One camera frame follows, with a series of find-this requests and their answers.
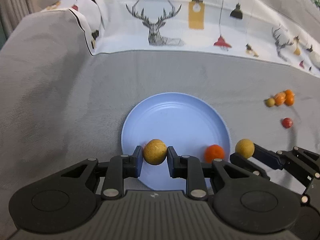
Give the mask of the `yellow-green fruit front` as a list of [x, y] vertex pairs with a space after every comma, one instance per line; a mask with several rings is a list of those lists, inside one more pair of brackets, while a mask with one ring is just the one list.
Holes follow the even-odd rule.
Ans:
[[240, 154], [244, 158], [250, 158], [255, 150], [253, 142], [249, 139], [241, 139], [235, 146], [235, 153]]

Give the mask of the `yellow-green fruit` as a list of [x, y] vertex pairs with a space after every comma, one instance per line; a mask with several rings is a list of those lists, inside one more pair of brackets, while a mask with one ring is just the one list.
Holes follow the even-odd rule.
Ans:
[[159, 165], [167, 157], [167, 147], [159, 139], [152, 139], [143, 149], [143, 158], [150, 165]]
[[255, 150], [253, 142], [249, 139], [241, 139], [235, 146], [235, 153], [240, 154], [244, 158], [250, 158]]
[[273, 107], [273, 106], [275, 106], [275, 104], [276, 104], [276, 101], [274, 98], [268, 98], [265, 100], [265, 105], [267, 107]]

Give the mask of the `orange tangerine front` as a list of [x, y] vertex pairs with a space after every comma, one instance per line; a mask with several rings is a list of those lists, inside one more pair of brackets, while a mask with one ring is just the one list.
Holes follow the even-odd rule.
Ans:
[[211, 163], [214, 159], [224, 159], [224, 149], [219, 145], [210, 145], [204, 151], [204, 160], [206, 163]]

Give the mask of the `orange tangerine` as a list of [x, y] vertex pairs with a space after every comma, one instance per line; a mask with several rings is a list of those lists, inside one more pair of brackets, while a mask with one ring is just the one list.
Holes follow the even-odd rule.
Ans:
[[286, 98], [293, 98], [295, 96], [294, 92], [290, 89], [284, 91]]
[[284, 103], [287, 106], [292, 106], [295, 103], [295, 96], [293, 94], [287, 95]]
[[214, 159], [224, 159], [224, 149], [219, 145], [210, 145], [204, 151], [204, 160], [206, 163], [211, 163]]

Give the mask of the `blue round plastic plate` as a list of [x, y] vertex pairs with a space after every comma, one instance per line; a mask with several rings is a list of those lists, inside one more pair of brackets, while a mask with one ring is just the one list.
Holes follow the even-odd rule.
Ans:
[[204, 161], [210, 145], [224, 149], [229, 161], [231, 136], [221, 115], [206, 102], [183, 93], [161, 93], [138, 103], [128, 114], [121, 132], [123, 154], [131, 155], [137, 146], [159, 139], [178, 155]]

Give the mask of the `shiny orange wrapped fruit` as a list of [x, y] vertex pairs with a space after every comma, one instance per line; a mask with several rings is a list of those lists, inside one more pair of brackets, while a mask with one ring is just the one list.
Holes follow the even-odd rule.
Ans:
[[280, 106], [284, 104], [286, 100], [286, 93], [285, 92], [279, 92], [274, 97], [274, 103], [276, 106]]

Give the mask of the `orange tangerine middle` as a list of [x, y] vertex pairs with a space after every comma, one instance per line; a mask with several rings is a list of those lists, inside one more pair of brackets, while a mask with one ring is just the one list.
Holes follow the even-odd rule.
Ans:
[[293, 94], [287, 95], [284, 103], [287, 106], [292, 106], [295, 103], [295, 96]]

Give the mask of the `orange tangerine back right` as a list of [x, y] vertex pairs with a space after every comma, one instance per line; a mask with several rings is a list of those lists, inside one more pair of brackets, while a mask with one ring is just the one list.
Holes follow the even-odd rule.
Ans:
[[284, 91], [286, 98], [293, 98], [295, 96], [294, 92], [290, 89]]

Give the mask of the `grey printed bed sheet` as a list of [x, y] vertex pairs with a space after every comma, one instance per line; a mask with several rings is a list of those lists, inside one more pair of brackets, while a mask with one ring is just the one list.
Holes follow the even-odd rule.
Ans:
[[[161, 93], [212, 106], [231, 136], [319, 154], [319, 8], [310, 0], [31, 0], [1, 48], [1, 239], [319, 239], [285, 169], [200, 161], [207, 200], [143, 158], [103, 200], [132, 109]], [[265, 100], [290, 89], [292, 106]], [[281, 121], [291, 118], [285, 129]]]

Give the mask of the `grey curtain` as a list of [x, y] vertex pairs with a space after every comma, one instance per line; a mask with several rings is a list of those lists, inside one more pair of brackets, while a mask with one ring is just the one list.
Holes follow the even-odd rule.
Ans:
[[1, 0], [1, 24], [8, 38], [24, 16], [33, 12], [31, 0]]

